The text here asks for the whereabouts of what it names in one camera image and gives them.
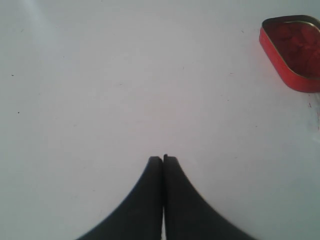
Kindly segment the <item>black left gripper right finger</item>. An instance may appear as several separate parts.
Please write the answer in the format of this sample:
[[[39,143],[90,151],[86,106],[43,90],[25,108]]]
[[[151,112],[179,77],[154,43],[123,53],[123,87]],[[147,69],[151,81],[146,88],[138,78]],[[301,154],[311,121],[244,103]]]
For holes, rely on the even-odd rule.
[[[174,156],[163,156],[162,190],[168,240],[253,240],[197,192]]]

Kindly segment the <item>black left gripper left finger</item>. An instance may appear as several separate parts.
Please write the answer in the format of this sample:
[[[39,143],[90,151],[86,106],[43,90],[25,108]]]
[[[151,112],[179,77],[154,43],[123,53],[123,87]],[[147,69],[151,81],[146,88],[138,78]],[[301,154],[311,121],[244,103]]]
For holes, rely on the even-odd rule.
[[[160,240],[163,224],[163,161],[149,158],[122,203],[80,240]]]

